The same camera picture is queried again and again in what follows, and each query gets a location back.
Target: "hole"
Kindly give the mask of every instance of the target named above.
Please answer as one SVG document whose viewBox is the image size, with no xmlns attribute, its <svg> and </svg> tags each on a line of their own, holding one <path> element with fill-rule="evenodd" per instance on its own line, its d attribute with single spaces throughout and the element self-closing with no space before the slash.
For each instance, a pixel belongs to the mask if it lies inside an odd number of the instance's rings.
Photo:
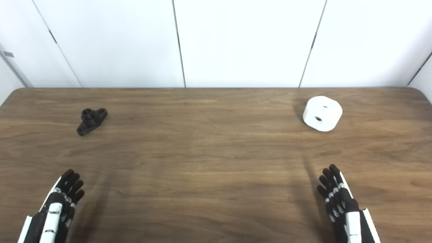
<svg viewBox="0 0 432 243">
<path fill-rule="evenodd" d="M 90 112 L 92 112 L 91 109 L 89 109 L 89 108 L 84 109 L 84 110 L 83 110 L 83 115 L 88 115 L 88 114 L 90 114 Z"/>
</svg>

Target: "black robotic finger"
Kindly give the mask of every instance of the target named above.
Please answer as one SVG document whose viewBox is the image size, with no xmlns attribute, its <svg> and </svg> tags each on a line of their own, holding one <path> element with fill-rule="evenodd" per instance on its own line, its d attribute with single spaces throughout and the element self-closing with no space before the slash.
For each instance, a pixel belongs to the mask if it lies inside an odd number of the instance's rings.
<svg viewBox="0 0 432 243">
<path fill-rule="evenodd" d="M 81 198 L 83 198 L 84 196 L 84 191 L 83 190 L 79 190 L 75 193 L 75 195 L 73 197 L 71 197 L 72 199 L 72 205 L 76 205 L 78 203 L 79 200 L 81 200 Z"/>
<path fill-rule="evenodd" d="M 327 178 L 332 188 L 337 188 L 336 180 L 329 169 L 323 169 L 323 175 Z"/>
<path fill-rule="evenodd" d="M 327 215 L 328 215 L 330 221 L 332 223 L 336 222 L 336 218 L 335 218 L 335 216 L 333 214 L 333 209 L 331 208 L 330 203 L 326 203 L 325 204 L 325 211 L 327 212 Z"/>
<path fill-rule="evenodd" d="M 79 174 L 78 173 L 74 173 L 71 178 L 66 181 L 66 184 L 64 185 L 64 190 L 62 190 L 65 193 L 68 193 L 70 191 L 70 189 L 72 188 L 72 186 L 79 180 Z"/>
<path fill-rule="evenodd" d="M 71 207 L 71 208 L 70 208 L 69 215 L 67 216 L 67 218 L 66 218 L 66 220 L 65 220 L 65 222 L 64 222 L 64 224 L 65 224 L 66 227 L 69 227 L 69 226 L 70 226 L 70 224 L 71 224 L 72 221 L 73 221 L 73 217 L 74 217 L 74 216 L 75 216 L 75 208 Z"/>
<path fill-rule="evenodd" d="M 60 180 L 55 185 L 56 188 L 59 188 L 61 191 L 64 191 L 64 185 L 66 182 L 75 174 L 73 169 L 68 169 L 63 175 L 61 175 Z"/>
<path fill-rule="evenodd" d="M 340 170 L 334 164 L 331 164 L 329 166 L 329 170 L 331 171 L 333 176 L 336 178 L 336 182 L 338 185 L 343 183 L 342 177 L 340 176 Z"/>
<path fill-rule="evenodd" d="M 324 199 L 328 198 L 328 192 L 323 186 L 317 186 L 317 191 L 321 194 L 321 196 L 323 196 Z"/>
<path fill-rule="evenodd" d="M 342 207 L 346 207 L 346 201 L 351 200 L 352 197 L 348 190 L 344 187 L 339 188 L 339 191 L 337 193 L 337 197 L 339 198 L 339 201 L 341 202 Z"/>
<path fill-rule="evenodd" d="M 55 243 L 65 243 L 68 232 L 69 232 L 69 229 L 66 227 L 66 225 L 64 225 L 64 224 L 59 225 L 54 242 Z"/>
<path fill-rule="evenodd" d="M 61 212 L 60 222 L 66 221 L 66 218 L 70 214 L 70 208 L 71 208 L 70 202 L 65 203 L 65 205 L 63 206 L 62 212 Z"/>
<path fill-rule="evenodd" d="M 325 176 L 320 176 L 318 179 L 320 180 L 324 188 L 327 190 L 327 194 L 333 192 L 333 188 L 331 187 L 330 182 L 328 182 Z"/>
<path fill-rule="evenodd" d="M 68 197 L 72 197 L 75 193 L 84 185 L 82 180 L 78 180 L 75 184 L 72 185 L 69 192 L 67 193 Z"/>
</svg>

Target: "tabletop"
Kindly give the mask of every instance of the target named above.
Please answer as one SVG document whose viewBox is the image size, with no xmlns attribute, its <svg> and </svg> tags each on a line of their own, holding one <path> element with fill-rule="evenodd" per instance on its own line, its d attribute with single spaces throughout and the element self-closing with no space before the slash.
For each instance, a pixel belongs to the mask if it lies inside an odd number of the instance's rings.
<svg viewBox="0 0 432 243">
<path fill-rule="evenodd" d="M 338 101 L 330 132 L 309 98 Z M 89 135 L 85 108 L 108 117 Z M 329 243 L 336 164 L 382 242 L 432 238 L 432 106 L 411 88 L 19 89 L 0 107 L 0 242 L 80 173 L 71 243 Z"/>
</svg>

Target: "panel seam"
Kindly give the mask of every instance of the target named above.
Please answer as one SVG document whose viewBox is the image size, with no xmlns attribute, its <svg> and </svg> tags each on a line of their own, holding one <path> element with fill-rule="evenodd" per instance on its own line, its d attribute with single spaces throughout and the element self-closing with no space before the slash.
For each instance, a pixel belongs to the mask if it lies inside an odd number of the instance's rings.
<svg viewBox="0 0 432 243">
<path fill-rule="evenodd" d="M 174 5 L 174 0 L 171 0 L 172 3 L 172 11 L 174 13 L 174 23 L 175 23 L 175 32 L 177 34 L 177 44 L 178 44 L 178 52 L 180 54 L 180 65 L 181 65 L 181 74 L 183 76 L 183 84 L 184 87 L 186 88 L 186 79 L 184 77 L 184 67 L 183 67 L 183 55 L 181 54 L 181 46 L 180 46 L 180 37 L 178 35 L 178 26 L 177 26 L 177 15 L 175 13 L 175 5 Z"/>
<path fill-rule="evenodd" d="M 423 62 L 423 64 L 420 66 L 420 68 L 417 70 L 417 72 L 414 74 L 413 78 L 408 82 L 407 86 L 411 84 L 411 82 L 419 74 L 419 72 L 423 68 L 423 66 L 426 65 L 426 63 L 429 61 L 429 59 L 431 58 L 431 56 L 432 56 L 432 52 L 431 52 L 431 54 L 429 54 L 429 56 L 426 58 L 426 60 Z"/>
<path fill-rule="evenodd" d="M 78 76 L 77 76 L 76 73 L 73 71 L 72 66 L 70 65 L 69 61 L 67 60 L 66 56 L 65 56 L 64 53 L 63 53 L 63 50 L 61 49 L 60 45 L 57 43 L 57 40 L 55 39 L 53 33 L 51 32 L 50 27 L 48 26 L 47 22 L 45 21 L 44 17 L 42 16 L 41 11 L 39 11 L 39 8 L 38 8 L 38 6 L 36 5 L 35 1 L 32 0 L 32 2 L 33 2 L 33 5 L 35 6 L 36 10 L 37 10 L 38 13 L 39 13 L 39 16 L 42 18 L 42 21 L 44 21 L 45 26 L 47 27 L 49 33 L 51 34 L 51 37 L 54 39 L 55 44 L 57 45 L 58 49 L 60 50 L 60 52 L 61 52 L 63 58 L 65 59 L 67 65 L 69 66 L 71 72 L 72 72 L 73 75 L 75 76 L 75 78 L 76 78 L 78 84 L 81 86 L 81 88 L 83 88 L 83 85 L 82 85 L 81 82 L 79 81 Z"/>
<path fill-rule="evenodd" d="M 316 38 L 317 38 L 318 30 L 319 30 L 319 28 L 320 28 L 321 20 L 323 19 L 323 15 L 324 15 L 324 11 L 325 11 L 325 7 L 326 7 L 326 5 L 327 5 L 327 0 L 326 0 L 325 3 L 324 3 L 323 11 L 321 12 L 320 20 L 318 21 L 317 30 L 315 31 L 314 39 L 312 40 L 311 49 L 309 50 L 308 58 L 306 59 L 305 68 L 303 69 L 302 77 L 300 78 L 299 88 L 302 86 L 303 77 L 304 77 L 304 75 L 305 75 L 305 71 L 306 71 L 306 68 L 307 68 L 307 66 L 308 66 L 309 58 L 310 58 L 310 56 L 311 56 L 312 49 L 313 49 L 313 47 L 314 47 L 315 40 L 316 40 Z"/>
</svg>

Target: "black plastic object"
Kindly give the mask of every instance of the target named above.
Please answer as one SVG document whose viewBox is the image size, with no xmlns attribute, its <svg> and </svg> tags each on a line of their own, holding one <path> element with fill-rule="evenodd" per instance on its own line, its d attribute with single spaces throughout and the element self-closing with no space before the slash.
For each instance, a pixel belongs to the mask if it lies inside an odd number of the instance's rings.
<svg viewBox="0 0 432 243">
<path fill-rule="evenodd" d="M 91 131 L 98 128 L 105 120 L 107 115 L 108 112 L 104 108 L 100 108 L 97 111 L 94 111 L 90 108 L 84 109 L 83 112 L 81 112 L 81 119 L 83 122 L 76 129 L 76 132 L 80 136 L 86 136 Z"/>
</svg>

